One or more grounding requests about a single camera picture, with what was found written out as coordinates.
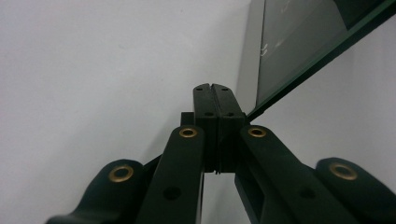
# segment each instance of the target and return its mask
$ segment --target black bracket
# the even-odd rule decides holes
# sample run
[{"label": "black bracket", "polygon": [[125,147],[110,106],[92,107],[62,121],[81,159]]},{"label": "black bracket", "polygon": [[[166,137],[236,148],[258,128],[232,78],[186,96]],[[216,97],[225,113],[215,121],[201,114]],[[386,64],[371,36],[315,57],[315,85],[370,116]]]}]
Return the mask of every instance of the black bracket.
[{"label": "black bracket", "polygon": [[48,224],[200,223],[205,173],[235,173],[251,223],[396,223],[396,196],[358,165],[337,158],[316,170],[270,130],[248,123],[232,91],[200,85],[163,154],[142,165],[113,161],[74,212]]}]

